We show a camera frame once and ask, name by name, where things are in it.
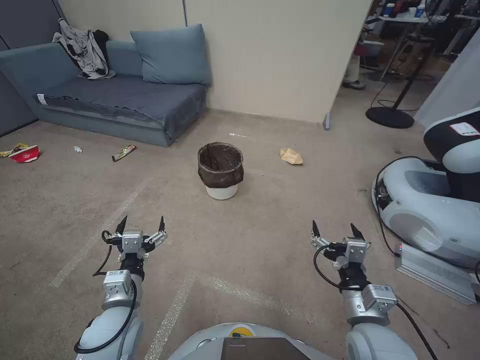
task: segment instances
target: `white wall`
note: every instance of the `white wall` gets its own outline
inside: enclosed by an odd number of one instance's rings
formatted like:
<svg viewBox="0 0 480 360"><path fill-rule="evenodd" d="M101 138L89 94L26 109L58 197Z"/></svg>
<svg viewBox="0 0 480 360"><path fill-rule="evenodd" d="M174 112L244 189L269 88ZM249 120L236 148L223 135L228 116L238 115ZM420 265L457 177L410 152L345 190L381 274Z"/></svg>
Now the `white wall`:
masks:
<svg viewBox="0 0 480 360"><path fill-rule="evenodd" d="M71 25L132 41L129 30L183 25L181 0L59 0ZM186 0L205 29L208 106L322 122L371 0Z"/></svg>
<svg viewBox="0 0 480 360"><path fill-rule="evenodd" d="M184 26L182 0L58 0L74 28L103 30L111 39L133 42L130 30Z"/></svg>

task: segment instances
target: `trash can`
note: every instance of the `trash can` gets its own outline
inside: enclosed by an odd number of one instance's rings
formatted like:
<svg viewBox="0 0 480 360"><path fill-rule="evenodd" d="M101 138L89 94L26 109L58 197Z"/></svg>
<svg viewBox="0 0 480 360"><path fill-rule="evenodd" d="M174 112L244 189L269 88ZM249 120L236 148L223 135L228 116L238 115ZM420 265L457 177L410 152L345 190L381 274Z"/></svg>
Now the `trash can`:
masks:
<svg viewBox="0 0 480 360"><path fill-rule="evenodd" d="M230 199L244 179L244 156L235 146L211 142L198 150L198 175L206 192L217 200Z"/></svg>

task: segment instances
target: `desk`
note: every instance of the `desk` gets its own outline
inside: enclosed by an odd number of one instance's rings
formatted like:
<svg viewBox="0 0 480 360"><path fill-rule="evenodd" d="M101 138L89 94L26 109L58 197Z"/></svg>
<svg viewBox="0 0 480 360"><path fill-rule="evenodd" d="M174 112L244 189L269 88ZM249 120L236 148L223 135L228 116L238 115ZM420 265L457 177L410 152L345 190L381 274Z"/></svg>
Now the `desk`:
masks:
<svg viewBox="0 0 480 360"><path fill-rule="evenodd" d="M388 60L388 63L386 64L385 68L383 69L380 78L378 78L378 74L372 74L370 77L371 80L374 81L382 81L385 75L387 74L390 65L392 65L392 62L394 61L395 57L397 56L398 51L400 50L402 44L404 43L405 37L408 35L410 27L412 24L426 24L429 22L429 18L426 16L422 17L388 17L388 16L379 16L379 19L382 19L383 21L386 22L393 22L393 23L404 23L406 24L405 30L402 32L401 36L398 38L398 41L396 43L395 51L392 53L390 56L390 59Z"/></svg>

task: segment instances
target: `black trash bag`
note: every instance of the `black trash bag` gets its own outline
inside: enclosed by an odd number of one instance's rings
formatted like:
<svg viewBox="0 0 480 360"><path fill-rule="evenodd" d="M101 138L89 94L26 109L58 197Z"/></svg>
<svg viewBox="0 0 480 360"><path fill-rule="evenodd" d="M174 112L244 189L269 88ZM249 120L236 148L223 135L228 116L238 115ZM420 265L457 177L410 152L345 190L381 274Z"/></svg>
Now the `black trash bag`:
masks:
<svg viewBox="0 0 480 360"><path fill-rule="evenodd" d="M198 150L198 175L209 188L228 188L243 181L243 162L244 156L235 146L211 142Z"/></svg>

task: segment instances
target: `gray jacket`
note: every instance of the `gray jacket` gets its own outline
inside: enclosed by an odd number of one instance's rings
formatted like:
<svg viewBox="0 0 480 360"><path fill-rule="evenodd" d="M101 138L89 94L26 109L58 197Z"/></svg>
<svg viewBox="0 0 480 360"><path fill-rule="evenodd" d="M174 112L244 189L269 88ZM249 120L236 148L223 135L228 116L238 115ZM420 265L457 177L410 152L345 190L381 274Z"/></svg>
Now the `gray jacket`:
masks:
<svg viewBox="0 0 480 360"><path fill-rule="evenodd" d="M109 79L115 75L109 70L102 50L95 41L92 30L82 31L71 27L65 19L58 20L61 34L53 34L52 43L60 43L68 54L77 61L88 79Z"/></svg>

